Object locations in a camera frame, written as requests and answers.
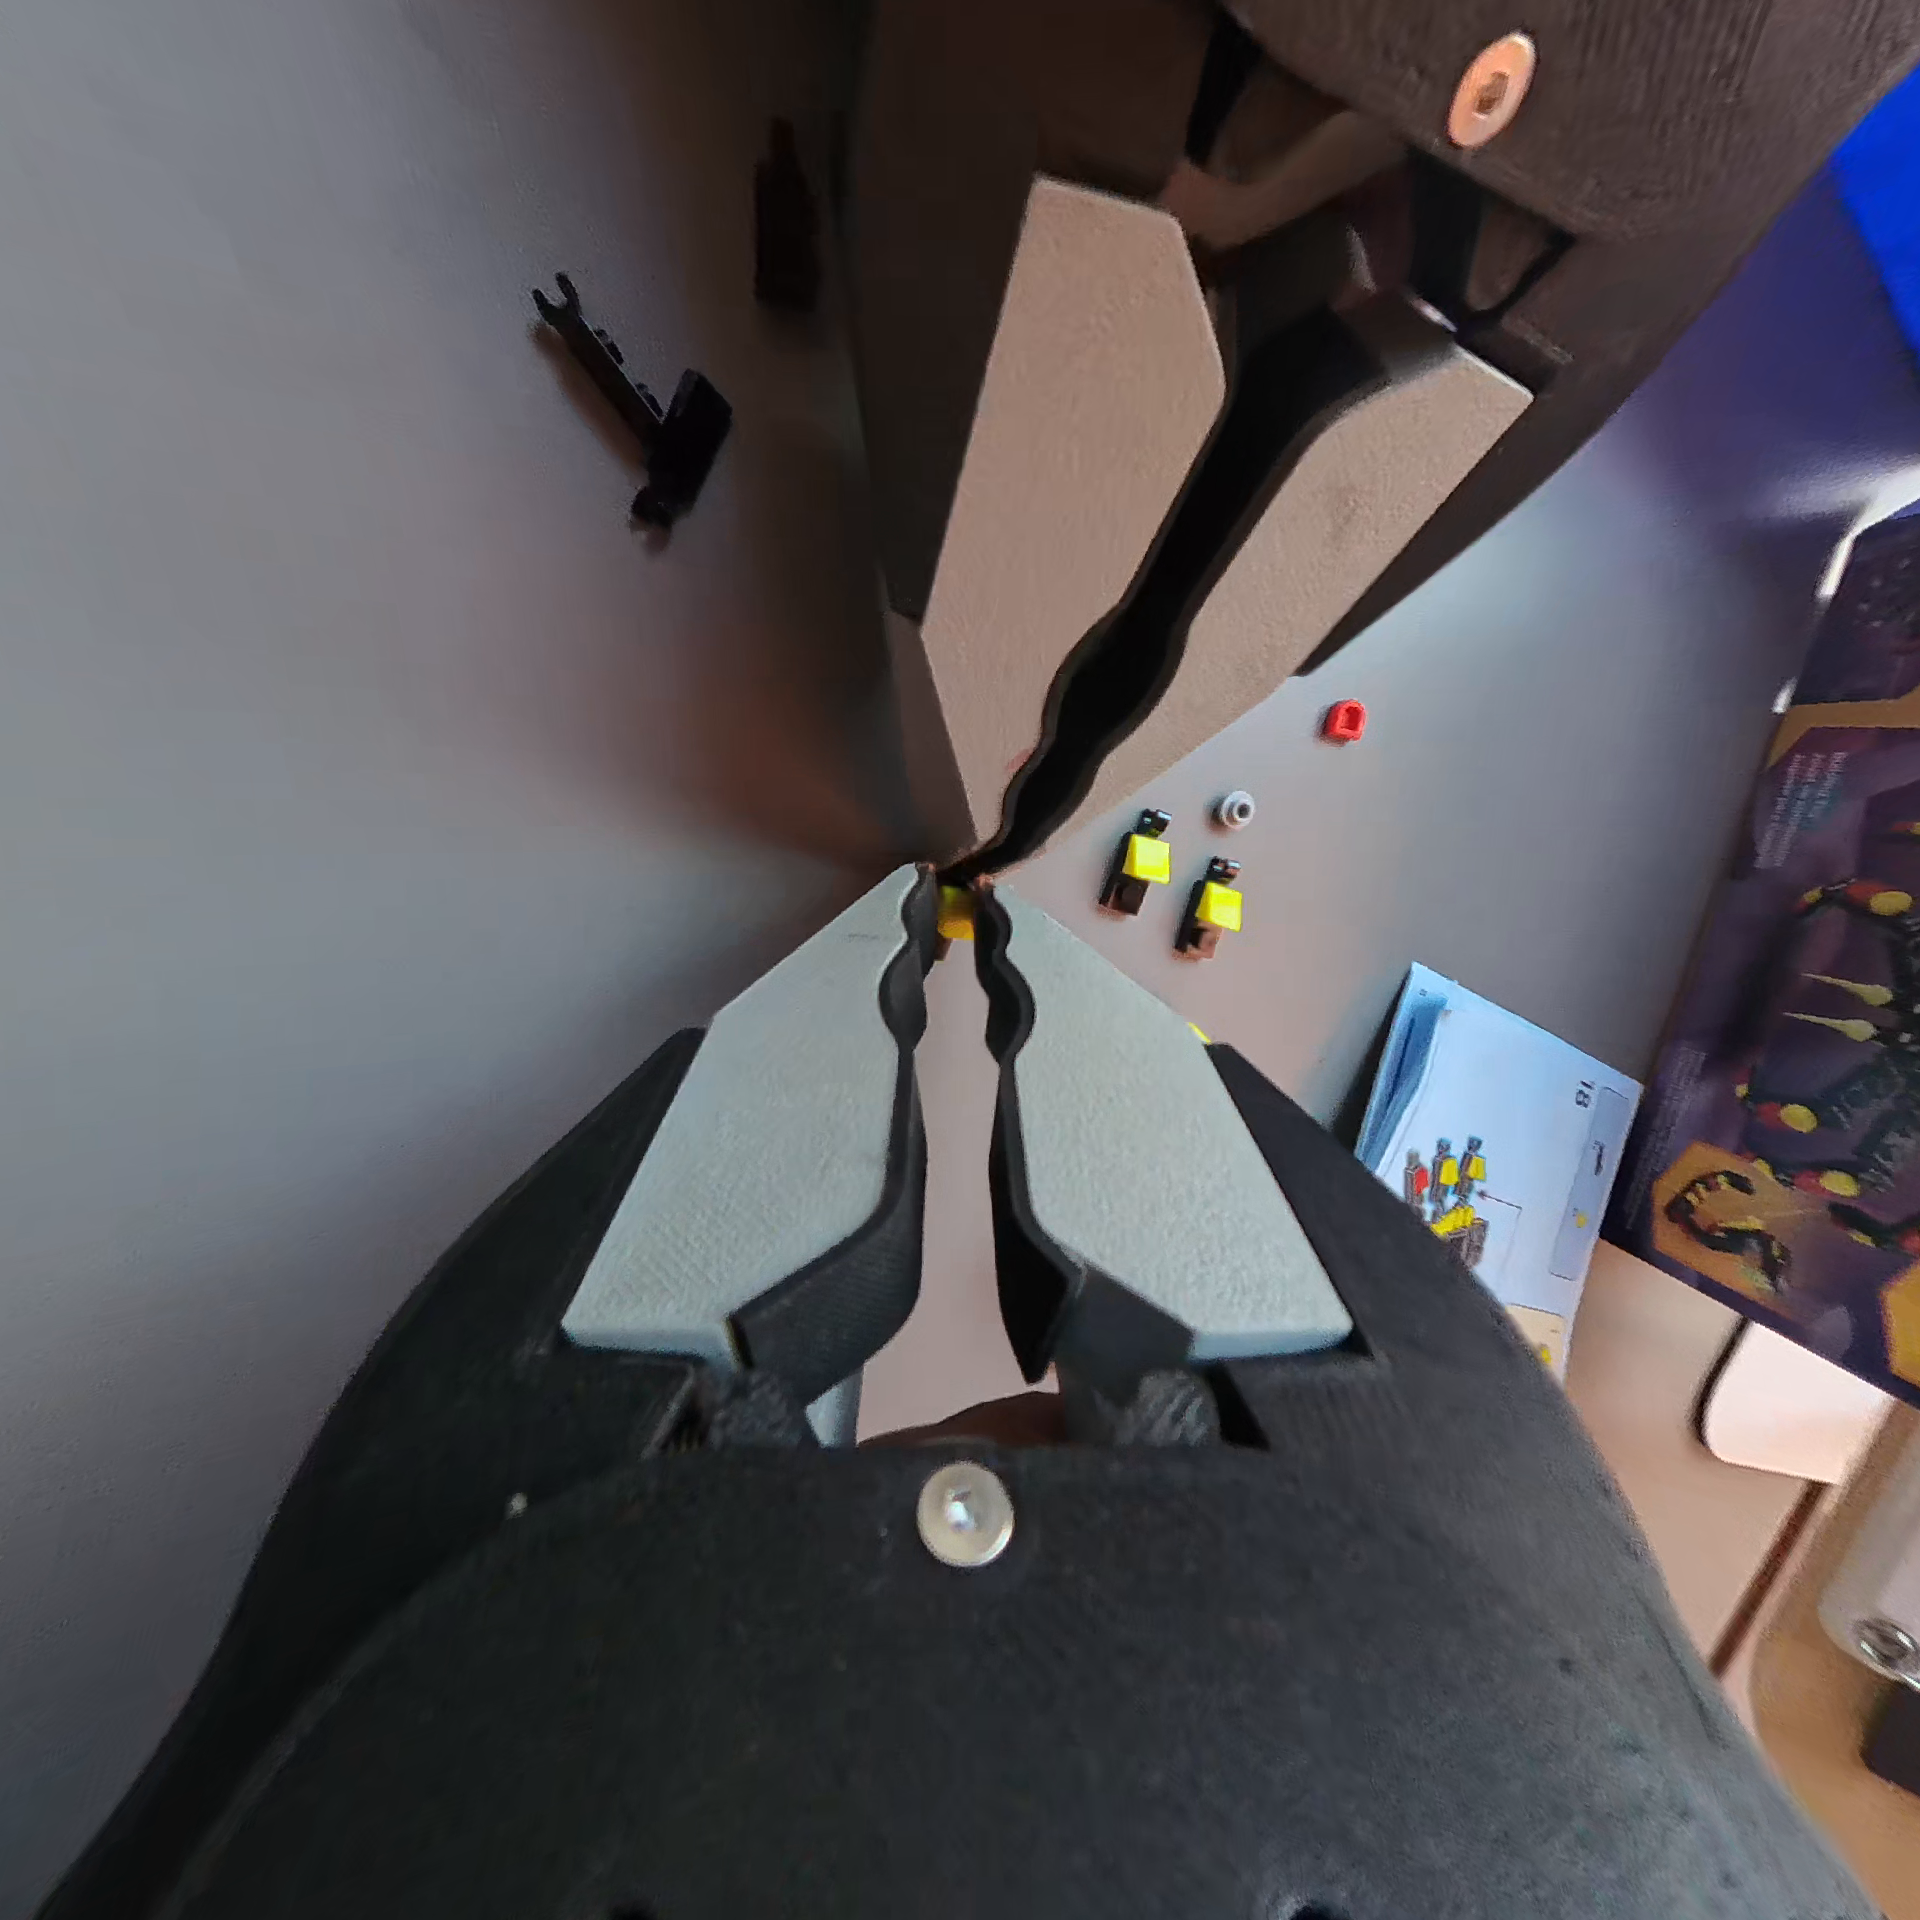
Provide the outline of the lego instruction booklet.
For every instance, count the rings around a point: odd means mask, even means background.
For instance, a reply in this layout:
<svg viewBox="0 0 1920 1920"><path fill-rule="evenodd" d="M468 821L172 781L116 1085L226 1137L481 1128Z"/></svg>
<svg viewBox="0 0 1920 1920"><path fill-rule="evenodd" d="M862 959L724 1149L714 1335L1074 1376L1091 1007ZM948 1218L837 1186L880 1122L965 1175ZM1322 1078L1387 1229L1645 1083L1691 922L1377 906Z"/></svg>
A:
<svg viewBox="0 0 1920 1920"><path fill-rule="evenodd" d="M1410 967L1356 1157L1507 1310L1552 1370L1642 1085L1428 967Z"/></svg>

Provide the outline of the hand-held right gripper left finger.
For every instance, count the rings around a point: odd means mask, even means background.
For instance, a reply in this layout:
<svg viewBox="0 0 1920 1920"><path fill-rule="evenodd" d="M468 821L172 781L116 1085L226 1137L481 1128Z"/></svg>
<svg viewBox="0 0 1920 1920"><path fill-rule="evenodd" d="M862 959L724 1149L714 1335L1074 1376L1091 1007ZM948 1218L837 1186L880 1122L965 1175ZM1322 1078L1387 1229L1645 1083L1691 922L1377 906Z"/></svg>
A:
<svg viewBox="0 0 1920 1920"><path fill-rule="evenodd" d="M563 1314L574 1346L772 1376L852 1443L922 1294L934 921L906 864L709 1021Z"/></svg>

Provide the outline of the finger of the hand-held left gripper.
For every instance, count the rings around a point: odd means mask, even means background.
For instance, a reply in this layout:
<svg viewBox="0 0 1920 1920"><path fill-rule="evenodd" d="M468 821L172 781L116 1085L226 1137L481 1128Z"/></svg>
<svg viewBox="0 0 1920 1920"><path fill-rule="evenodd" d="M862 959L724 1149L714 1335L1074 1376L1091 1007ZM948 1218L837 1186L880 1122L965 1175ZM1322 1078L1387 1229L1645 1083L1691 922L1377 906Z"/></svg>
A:
<svg viewBox="0 0 1920 1920"><path fill-rule="evenodd" d="M1531 402L1395 294L1254 342L1133 581L1048 686L968 874L1026 862L1307 672Z"/></svg>
<svg viewBox="0 0 1920 1920"><path fill-rule="evenodd" d="M1030 182L922 613L886 615L923 856L986 847L1072 651L1133 582L1228 397L1184 230Z"/></svg>

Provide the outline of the purple yellow lego set box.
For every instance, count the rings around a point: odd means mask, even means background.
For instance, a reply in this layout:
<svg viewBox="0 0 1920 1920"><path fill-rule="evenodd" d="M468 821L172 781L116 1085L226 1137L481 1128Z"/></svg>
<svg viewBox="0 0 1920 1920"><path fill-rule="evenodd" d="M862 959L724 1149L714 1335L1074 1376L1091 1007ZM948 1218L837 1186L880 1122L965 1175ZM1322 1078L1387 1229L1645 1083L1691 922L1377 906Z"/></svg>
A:
<svg viewBox="0 0 1920 1920"><path fill-rule="evenodd" d="M1915 1403L1915 505L1844 552L1693 946L1604 1233Z"/></svg>

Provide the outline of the dark brown lego piece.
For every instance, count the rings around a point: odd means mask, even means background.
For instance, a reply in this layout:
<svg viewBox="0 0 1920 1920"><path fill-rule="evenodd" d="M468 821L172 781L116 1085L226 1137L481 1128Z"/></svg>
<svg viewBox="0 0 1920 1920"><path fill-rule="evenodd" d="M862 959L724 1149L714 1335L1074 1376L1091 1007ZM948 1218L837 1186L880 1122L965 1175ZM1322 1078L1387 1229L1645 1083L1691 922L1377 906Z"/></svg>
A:
<svg viewBox="0 0 1920 1920"><path fill-rule="evenodd" d="M824 290L821 209L794 123L776 117L752 178L752 291L790 319L811 318Z"/></svg>

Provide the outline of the black lego clip bar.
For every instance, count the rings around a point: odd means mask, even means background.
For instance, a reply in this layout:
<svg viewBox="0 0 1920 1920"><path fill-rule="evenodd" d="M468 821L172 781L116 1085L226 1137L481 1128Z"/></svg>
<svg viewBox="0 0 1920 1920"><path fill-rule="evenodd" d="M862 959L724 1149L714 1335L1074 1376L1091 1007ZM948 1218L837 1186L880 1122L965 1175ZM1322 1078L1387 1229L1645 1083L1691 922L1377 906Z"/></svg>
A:
<svg viewBox="0 0 1920 1920"><path fill-rule="evenodd" d="M698 368L685 368L673 394L660 400L627 370L613 336L587 319L571 275L558 271L556 288L554 294L533 288L537 318L634 438L642 480L628 520L637 533L662 542L699 503L729 441L732 402Z"/></svg>

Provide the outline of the blue plastic bin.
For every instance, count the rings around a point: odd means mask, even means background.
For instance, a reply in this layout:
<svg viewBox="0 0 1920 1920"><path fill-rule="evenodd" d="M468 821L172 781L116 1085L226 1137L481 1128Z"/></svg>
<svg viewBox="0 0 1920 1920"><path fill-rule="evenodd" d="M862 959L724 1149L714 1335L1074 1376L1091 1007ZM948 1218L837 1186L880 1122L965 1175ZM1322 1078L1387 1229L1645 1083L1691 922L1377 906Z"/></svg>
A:
<svg viewBox="0 0 1920 1920"><path fill-rule="evenodd" d="M1917 352L1917 70L1837 146L1832 171L1893 318Z"/></svg>

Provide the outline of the small yellow black lego assembly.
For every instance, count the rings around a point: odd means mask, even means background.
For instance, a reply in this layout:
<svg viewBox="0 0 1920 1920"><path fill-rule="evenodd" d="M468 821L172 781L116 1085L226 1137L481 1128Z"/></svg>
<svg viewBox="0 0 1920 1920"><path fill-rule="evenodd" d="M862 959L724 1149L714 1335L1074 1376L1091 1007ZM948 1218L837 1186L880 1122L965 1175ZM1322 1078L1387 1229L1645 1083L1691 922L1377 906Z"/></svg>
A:
<svg viewBox="0 0 1920 1920"><path fill-rule="evenodd" d="M1170 810L1142 807L1110 851L1098 891L1098 910L1121 919L1136 919L1154 888L1170 878Z"/></svg>
<svg viewBox="0 0 1920 1920"><path fill-rule="evenodd" d="M1172 939L1172 950L1187 959L1213 958L1220 941L1242 930L1242 864L1235 856L1212 855L1192 885L1184 912Z"/></svg>

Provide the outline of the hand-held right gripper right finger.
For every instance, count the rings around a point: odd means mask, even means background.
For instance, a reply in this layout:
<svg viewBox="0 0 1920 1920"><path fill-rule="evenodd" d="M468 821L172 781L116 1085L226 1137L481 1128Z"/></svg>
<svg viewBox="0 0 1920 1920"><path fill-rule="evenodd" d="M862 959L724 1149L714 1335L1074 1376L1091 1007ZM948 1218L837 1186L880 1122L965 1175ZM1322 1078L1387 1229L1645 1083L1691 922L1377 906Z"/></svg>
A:
<svg viewBox="0 0 1920 1920"><path fill-rule="evenodd" d="M1204 1037L1011 886L977 894L998 1315L1021 1377L1328 1352L1354 1319Z"/></svg>

